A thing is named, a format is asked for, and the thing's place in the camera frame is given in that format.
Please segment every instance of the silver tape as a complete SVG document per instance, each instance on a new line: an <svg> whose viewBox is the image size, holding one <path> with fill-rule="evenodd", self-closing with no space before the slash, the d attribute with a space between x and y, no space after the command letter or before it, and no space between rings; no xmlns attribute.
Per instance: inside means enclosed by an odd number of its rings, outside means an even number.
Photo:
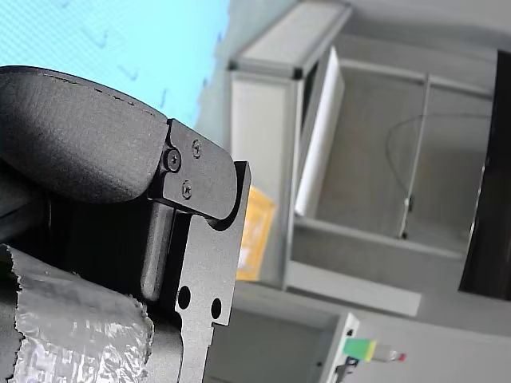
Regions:
<svg viewBox="0 0 511 383"><path fill-rule="evenodd" d="M139 382L153 339L143 306L10 248L22 335L9 382Z"/></svg>

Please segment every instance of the white panel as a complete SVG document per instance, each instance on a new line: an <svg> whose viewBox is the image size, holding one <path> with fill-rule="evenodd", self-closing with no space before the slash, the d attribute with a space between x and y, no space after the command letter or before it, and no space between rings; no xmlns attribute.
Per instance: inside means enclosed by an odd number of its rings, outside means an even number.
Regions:
<svg viewBox="0 0 511 383"><path fill-rule="evenodd" d="M232 82L232 157L248 160L252 183L279 204L283 146L289 130L291 81L257 81L236 77Z"/></svg>
<svg viewBox="0 0 511 383"><path fill-rule="evenodd" d="M421 302L421 295L412 291L294 261L290 261L287 266L287 285L314 294L410 316L417 314Z"/></svg>
<svg viewBox="0 0 511 383"><path fill-rule="evenodd" d="M276 205L261 280L278 286L282 283L290 224L300 90L299 81L249 73L232 74L232 158L249 162L252 185Z"/></svg>
<svg viewBox="0 0 511 383"><path fill-rule="evenodd" d="M301 2L241 58L301 65L345 9L340 2Z"/></svg>
<svg viewBox="0 0 511 383"><path fill-rule="evenodd" d="M295 211L299 215L315 217L343 101L344 88L337 52L331 48L311 142L296 196Z"/></svg>

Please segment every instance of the gray wall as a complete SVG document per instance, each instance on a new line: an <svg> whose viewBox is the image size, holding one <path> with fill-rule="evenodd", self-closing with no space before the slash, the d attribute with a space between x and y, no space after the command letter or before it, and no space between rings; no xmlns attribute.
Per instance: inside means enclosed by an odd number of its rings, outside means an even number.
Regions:
<svg viewBox="0 0 511 383"><path fill-rule="evenodd" d="M233 310L215 328L204 381L305 383L319 339L318 329Z"/></svg>
<svg viewBox="0 0 511 383"><path fill-rule="evenodd" d="M346 35L336 45L339 55L344 58L429 71L481 86L493 84L495 61ZM334 149L323 183L319 218L392 235L395 223L389 218L393 217L390 212L396 211L394 199L396 196L402 198L402 195L389 174L384 155L384 133L392 120L391 115L399 121L407 114L417 113L412 102L415 93L410 89L404 101L392 96L385 81L373 84L365 93L361 81L354 84L358 88L351 95L347 84L346 103L341 109ZM386 97L374 100L371 95L377 92ZM436 113L490 114L491 103L488 101L469 100L443 91L437 92L434 100L431 108ZM404 109L396 112L399 105ZM372 116L365 116L364 111ZM414 223L410 226L410 239L465 249L488 125L484 119L443 120L427 127L417 180L417 209L410 217ZM404 137L396 144L394 150L399 150L401 145L406 158L410 152L409 141ZM304 229L295 231L293 258L421 292L422 303L417 316L421 322L511 336L510 303L458 292L464 266L462 261Z"/></svg>
<svg viewBox="0 0 511 383"><path fill-rule="evenodd" d="M361 363L350 383L479 383L508 381L511 340L367 315L359 337L378 339L407 354L403 363Z"/></svg>

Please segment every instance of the metal rod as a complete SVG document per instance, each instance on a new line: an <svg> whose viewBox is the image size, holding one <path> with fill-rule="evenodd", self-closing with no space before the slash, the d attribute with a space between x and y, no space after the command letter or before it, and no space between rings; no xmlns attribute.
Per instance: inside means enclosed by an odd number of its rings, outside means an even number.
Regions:
<svg viewBox="0 0 511 383"><path fill-rule="evenodd" d="M383 76L405 79L417 83L424 83L426 73L416 72L408 69L395 68L388 65L373 64L370 62L342 59L339 61L341 68L355 69L364 72L381 74ZM468 93L472 96L484 99L493 99L493 89L484 88L478 85L466 84L460 81L450 80L442 76L430 75L431 85L442 89L453 90L460 93Z"/></svg>
<svg viewBox="0 0 511 383"><path fill-rule="evenodd" d="M418 130L418 138L417 138L417 149L415 150L414 162L412 163L412 172L410 175L410 183L408 185L408 192L406 194L406 198L404 200L404 210L401 217L401 225L399 227L399 238L404 238L404 234L406 232L406 221L408 220L408 213L410 213L412 198L414 194L414 184L415 177L417 176L417 168L418 161L421 156L422 149L422 140L424 138L424 130L426 129L426 119L428 113L428 104L430 103L430 90L431 90L431 77L429 74L426 74L424 84L424 99L422 101L422 114L421 114L421 124Z"/></svg>
<svg viewBox="0 0 511 383"><path fill-rule="evenodd" d="M297 227L303 227L306 229L312 229L317 231L323 231L335 235L345 235L346 237L362 239L367 242L379 243L382 245L388 245L392 247L398 247L402 249L417 251L419 253L426 253L430 255L436 255L443 258L462 260L463 254L456 251L442 249L440 247L434 247L425 245L423 243L417 243L413 241L406 241L403 239L392 238L388 235L381 235L371 233L369 231L354 229L353 227L346 227L338 225L336 223L329 223L320 221L318 219L310 219L304 217L296 217L295 225Z"/></svg>

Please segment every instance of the textured black foam pad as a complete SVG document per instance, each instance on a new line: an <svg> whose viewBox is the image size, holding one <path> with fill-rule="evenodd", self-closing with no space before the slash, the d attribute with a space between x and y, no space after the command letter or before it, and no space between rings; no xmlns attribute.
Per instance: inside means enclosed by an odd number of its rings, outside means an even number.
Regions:
<svg viewBox="0 0 511 383"><path fill-rule="evenodd" d="M73 199L111 203L144 192L160 159L166 120L79 77L0 67L0 158Z"/></svg>
<svg viewBox="0 0 511 383"><path fill-rule="evenodd" d="M37 196L37 192L29 185L3 172L0 165L0 219L31 203Z"/></svg>

